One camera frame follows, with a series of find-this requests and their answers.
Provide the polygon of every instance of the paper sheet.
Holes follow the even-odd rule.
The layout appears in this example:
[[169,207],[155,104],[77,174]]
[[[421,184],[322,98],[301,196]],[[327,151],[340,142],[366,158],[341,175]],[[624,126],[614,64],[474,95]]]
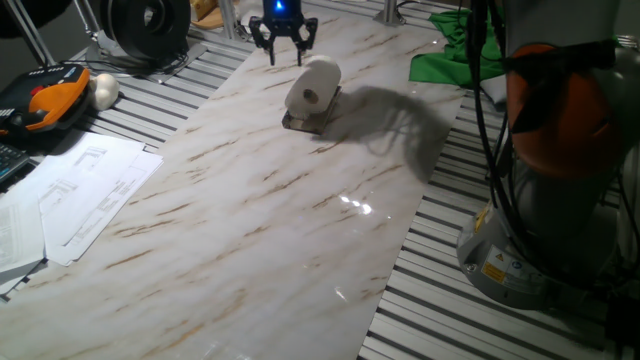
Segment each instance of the paper sheet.
[[6,294],[44,257],[44,235],[35,196],[0,201],[0,294]]
[[73,167],[41,190],[38,197],[47,254],[51,246],[66,245],[115,187],[111,179]]
[[143,143],[109,136],[71,131],[69,136],[5,197],[19,201],[25,194],[41,192],[72,168],[117,180],[131,165]]
[[115,187],[100,199],[93,209],[87,212],[83,224],[69,237],[67,242],[50,242],[47,238],[47,258],[68,266],[87,251],[102,230],[116,216],[127,200],[162,165],[159,155],[140,153],[136,160],[120,176]]

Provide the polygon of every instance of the marble surface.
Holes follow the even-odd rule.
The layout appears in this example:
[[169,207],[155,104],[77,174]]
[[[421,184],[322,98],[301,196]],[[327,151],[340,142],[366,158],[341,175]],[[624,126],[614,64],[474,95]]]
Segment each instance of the marble surface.
[[437,32],[321,14],[344,93],[284,130],[300,69],[254,52],[81,260],[0,307],[8,359],[355,359],[462,98],[407,81]]

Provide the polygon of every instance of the toilet paper roll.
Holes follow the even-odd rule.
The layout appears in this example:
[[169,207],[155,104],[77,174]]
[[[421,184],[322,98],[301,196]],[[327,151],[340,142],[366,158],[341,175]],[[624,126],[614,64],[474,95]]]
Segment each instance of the toilet paper roll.
[[289,114],[306,119],[310,114],[325,111],[340,83],[340,76],[340,67],[329,56],[311,57],[284,100]]

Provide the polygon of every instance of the green cloth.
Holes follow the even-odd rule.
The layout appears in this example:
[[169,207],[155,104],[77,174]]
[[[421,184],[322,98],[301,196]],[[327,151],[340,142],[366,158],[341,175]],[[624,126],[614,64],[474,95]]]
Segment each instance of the green cloth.
[[[459,23],[458,11],[447,11],[429,17],[429,21],[449,40],[449,44],[445,45],[444,53],[416,55],[411,60],[410,81],[454,84],[462,87],[473,85],[465,53],[464,29],[467,26],[468,14],[469,10],[461,10]],[[482,55],[484,57],[480,60],[481,80],[504,74],[499,61],[487,60],[501,57],[490,24],[487,25],[487,43],[482,49]]]

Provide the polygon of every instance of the slatted metal floor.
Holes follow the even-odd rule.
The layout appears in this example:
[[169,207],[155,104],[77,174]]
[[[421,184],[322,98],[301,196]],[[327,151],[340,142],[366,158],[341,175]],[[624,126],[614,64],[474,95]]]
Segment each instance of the slatted metal floor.
[[77,127],[141,141],[147,151],[155,152],[255,50],[251,43],[196,29],[188,40],[199,42],[207,51],[164,84],[116,75],[117,103],[105,111],[89,111]]
[[[489,139],[495,143],[502,114],[487,98],[483,109]],[[517,310],[486,297],[462,273],[456,257],[458,234],[489,200],[475,119],[473,93],[468,92],[360,358],[602,359],[607,345],[604,303],[588,301],[574,313]],[[618,198],[612,186],[605,202],[617,208]]]
[[[303,9],[370,20],[383,0],[303,0]],[[455,6],[423,1],[400,11],[407,27],[435,27],[432,13]],[[219,32],[192,30],[207,52],[165,84],[119,78],[122,96],[114,108],[89,113],[78,127],[142,141],[154,152],[255,49]],[[484,99],[488,134],[495,141],[501,115]],[[575,313],[542,313],[504,307],[475,289],[459,269],[455,243],[463,224],[489,198],[486,164],[467,94],[436,170],[409,229],[359,357],[380,359],[632,359],[605,343],[604,304]],[[617,189],[606,195],[618,206]]]

